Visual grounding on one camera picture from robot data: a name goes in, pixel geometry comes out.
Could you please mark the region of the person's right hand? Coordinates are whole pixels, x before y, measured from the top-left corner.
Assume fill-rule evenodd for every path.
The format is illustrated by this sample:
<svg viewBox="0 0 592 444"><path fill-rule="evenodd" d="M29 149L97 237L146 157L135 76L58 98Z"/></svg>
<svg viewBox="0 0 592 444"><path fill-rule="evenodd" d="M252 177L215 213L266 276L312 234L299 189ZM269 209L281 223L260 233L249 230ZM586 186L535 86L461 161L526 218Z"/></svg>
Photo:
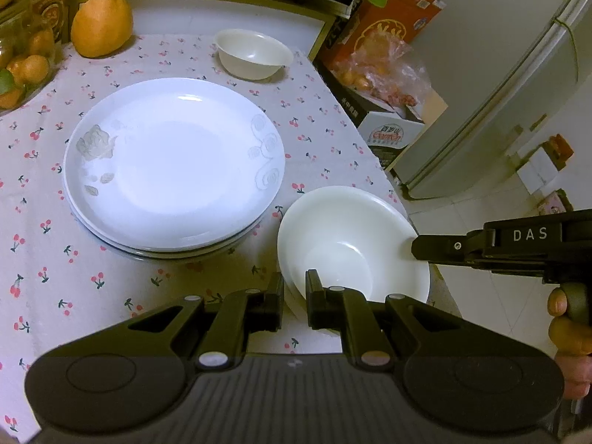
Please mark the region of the person's right hand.
<svg viewBox="0 0 592 444"><path fill-rule="evenodd" d="M567 297L561 289L552 291L547 306L553 317L548 334L565 379L564 398L582 399L591 389L591 328L567 317Z"/></svg>

